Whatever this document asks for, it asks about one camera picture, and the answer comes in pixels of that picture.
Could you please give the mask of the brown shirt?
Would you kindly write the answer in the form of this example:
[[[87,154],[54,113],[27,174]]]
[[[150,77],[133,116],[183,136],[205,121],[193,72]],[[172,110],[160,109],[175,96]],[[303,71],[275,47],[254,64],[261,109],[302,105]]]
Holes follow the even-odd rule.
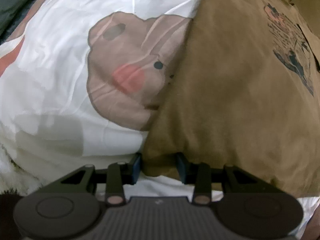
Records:
[[[319,38],[295,6],[200,1],[145,143],[145,174],[176,178],[175,152],[319,195]]]

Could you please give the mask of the white cartoon bear bedsheet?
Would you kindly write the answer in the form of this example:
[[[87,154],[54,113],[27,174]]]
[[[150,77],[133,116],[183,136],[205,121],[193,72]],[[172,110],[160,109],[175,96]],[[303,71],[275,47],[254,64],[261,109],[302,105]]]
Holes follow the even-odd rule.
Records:
[[[147,133],[103,119],[86,91],[89,29],[132,12],[193,17],[199,0],[35,0],[1,42],[1,193],[29,194],[86,163],[107,167]]]

